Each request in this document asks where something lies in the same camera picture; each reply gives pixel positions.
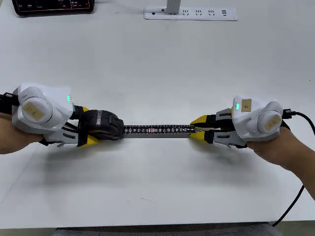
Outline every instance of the white desk surface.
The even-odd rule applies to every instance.
[[[237,94],[275,98],[315,119],[313,0],[184,0],[234,6],[239,21],[143,19],[144,6],[163,4],[105,0],[94,14],[19,18],[4,0],[1,92],[22,82],[71,86],[75,104],[125,124],[188,124]],[[315,148],[306,121],[288,124]],[[0,156],[0,228],[273,221],[300,187],[249,149],[189,139],[34,144]],[[307,191],[286,220],[315,220]]]

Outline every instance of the display screen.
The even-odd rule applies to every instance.
[[[92,0],[12,0],[17,13],[93,10]]]

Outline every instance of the human arm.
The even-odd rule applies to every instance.
[[[248,142],[254,152],[298,176],[315,199],[315,152],[301,143],[290,130],[281,127],[278,138],[269,142]]]
[[[28,144],[39,142],[42,139],[42,135],[25,133],[15,128],[11,116],[0,113],[0,154],[21,150]]]

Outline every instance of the paper label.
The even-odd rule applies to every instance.
[[[39,121],[44,116],[44,113],[42,113],[31,102],[28,102],[25,106],[23,106],[23,110],[37,121]]]
[[[281,121],[281,117],[278,115],[274,115],[266,124],[265,129],[270,131],[275,125],[277,125]]]
[[[241,112],[251,112],[251,111],[252,111],[252,100],[251,99],[243,99]]]

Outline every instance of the power strip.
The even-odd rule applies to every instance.
[[[181,7],[177,15],[166,13],[166,7],[149,6],[144,9],[147,20],[237,21],[235,8]]]

